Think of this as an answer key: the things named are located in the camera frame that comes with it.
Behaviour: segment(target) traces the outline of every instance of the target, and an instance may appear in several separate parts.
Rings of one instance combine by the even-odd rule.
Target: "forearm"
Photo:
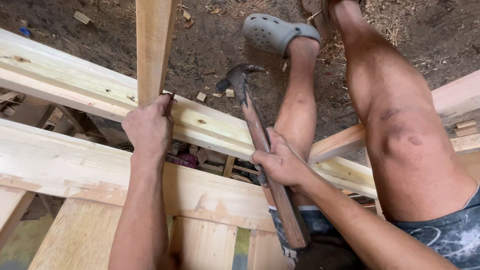
[[[110,270],[169,266],[163,159],[132,155],[130,185],[110,253]]]
[[[377,217],[318,175],[303,188],[371,269],[457,269],[404,231]]]

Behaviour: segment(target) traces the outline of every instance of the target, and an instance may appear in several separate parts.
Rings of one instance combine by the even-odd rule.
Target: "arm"
[[[270,153],[255,151],[275,181],[311,198],[371,269],[458,269],[447,259],[404,231],[377,217],[315,173],[289,148],[285,138],[268,129]]]
[[[109,270],[171,269],[163,201],[165,155],[172,141],[175,100],[161,95],[127,114],[122,127],[134,146],[130,185],[113,239]]]

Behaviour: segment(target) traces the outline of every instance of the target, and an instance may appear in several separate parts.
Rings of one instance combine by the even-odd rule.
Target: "shorts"
[[[274,220],[284,255],[297,269],[363,269],[364,266],[340,233],[316,206],[299,207],[311,235],[310,251],[290,249],[274,207]],[[396,222],[393,225],[429,246],[460,269],[480,270],[480,190],[463,209],[431,221]]]

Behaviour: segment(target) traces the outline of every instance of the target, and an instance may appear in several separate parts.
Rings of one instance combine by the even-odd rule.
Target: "hammer head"
[[[246,84],[248,79],[248,74],[254,71],[265,71],[261,66],[252,65],[252,64],[240,64],[232,68],[225,78],[215,84],[215,89],[219,94],[225,93],[225,91],[233,85],[236,94],[237,89],[240,85]]]

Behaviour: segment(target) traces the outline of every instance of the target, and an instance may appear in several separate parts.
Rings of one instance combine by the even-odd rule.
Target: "leg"
[[[313,75],[320,44],[308,37],[298,37],[288,45],[292,67],[275,129],[296,153],[308,160],[317,124],[317,106],[313,96]],[[293,194],[297,206],[315,205],[300,194]]]
[[[478,183],[460,167],[423,76],[363,20],[357,0],[331,0],[328,9],[387,219],[426,221],[462,209]]]

